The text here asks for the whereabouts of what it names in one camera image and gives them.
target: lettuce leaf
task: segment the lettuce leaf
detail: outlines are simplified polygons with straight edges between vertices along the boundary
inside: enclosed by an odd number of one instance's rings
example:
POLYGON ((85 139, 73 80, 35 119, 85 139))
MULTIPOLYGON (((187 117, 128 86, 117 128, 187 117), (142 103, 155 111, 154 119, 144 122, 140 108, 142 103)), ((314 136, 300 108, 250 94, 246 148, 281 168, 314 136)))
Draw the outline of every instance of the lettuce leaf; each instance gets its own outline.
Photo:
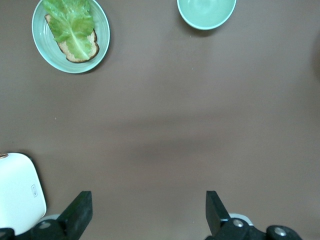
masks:
POLYGON ((50 14, 50 30, 54 40, 63 41, 77 58, 88 60, 91 43, 87 39, 94 30, 88 0, 43 0, 44 9, 50 14))

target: plate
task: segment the plate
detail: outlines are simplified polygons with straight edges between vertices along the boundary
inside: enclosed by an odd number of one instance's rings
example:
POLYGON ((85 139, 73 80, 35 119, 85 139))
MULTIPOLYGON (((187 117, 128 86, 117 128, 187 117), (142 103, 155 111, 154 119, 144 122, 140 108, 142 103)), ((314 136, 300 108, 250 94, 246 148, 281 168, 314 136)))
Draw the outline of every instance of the plate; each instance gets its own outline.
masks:
POLYGON ((57 42, 54 40, 54 36, 45 19, 47 12, 42 5, 42 1, 40 0, 37 4, 32 16, 32 36, 41 56, 54 68, 71 74, 84 73, 97 66, 105 57, 110 43, 109 22, 101 6, 95 0, 88 0, 94 20, 99 52, 87 62, 74 63, 66 59, 66 55, 61 52, 57 42))

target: light green bowl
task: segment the light green bowl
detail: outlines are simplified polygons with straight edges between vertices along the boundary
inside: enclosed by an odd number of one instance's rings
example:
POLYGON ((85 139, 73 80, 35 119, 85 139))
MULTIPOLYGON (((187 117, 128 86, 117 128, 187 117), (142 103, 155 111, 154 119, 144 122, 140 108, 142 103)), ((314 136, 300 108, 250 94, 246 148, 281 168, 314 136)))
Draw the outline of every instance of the light green bowl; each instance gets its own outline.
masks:
POLYGON ((184 21, 199 30, 211 30, 228 20, 237 0, 177 0, 184 21))

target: white box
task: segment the white box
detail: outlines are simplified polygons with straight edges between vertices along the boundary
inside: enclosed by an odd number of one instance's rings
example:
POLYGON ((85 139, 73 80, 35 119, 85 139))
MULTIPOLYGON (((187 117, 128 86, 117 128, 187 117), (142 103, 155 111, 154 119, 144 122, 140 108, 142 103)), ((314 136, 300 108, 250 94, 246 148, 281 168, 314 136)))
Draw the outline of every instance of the white box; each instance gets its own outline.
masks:
POLYGON ((47 210, 45 196, 30 158, 8 153, 0 158, 0 228, 20 235, 37 224, 47 210))

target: brown table surface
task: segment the brown table surface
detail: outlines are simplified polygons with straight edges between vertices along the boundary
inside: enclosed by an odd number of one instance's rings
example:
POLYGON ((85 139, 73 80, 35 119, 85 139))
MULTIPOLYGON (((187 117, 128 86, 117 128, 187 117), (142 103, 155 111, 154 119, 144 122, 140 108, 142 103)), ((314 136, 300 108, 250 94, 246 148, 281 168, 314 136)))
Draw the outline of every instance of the brown table surface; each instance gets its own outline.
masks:
POLYGON ((35 46, 38 1, 0 1, 0 150, 33 158, 47 214, 90 190, 83 240, 204 240, 216 190, 320 239, 320 1, 239 0, 211 31, 175 0, 98 2, 107 54, 69 74, 35 46))

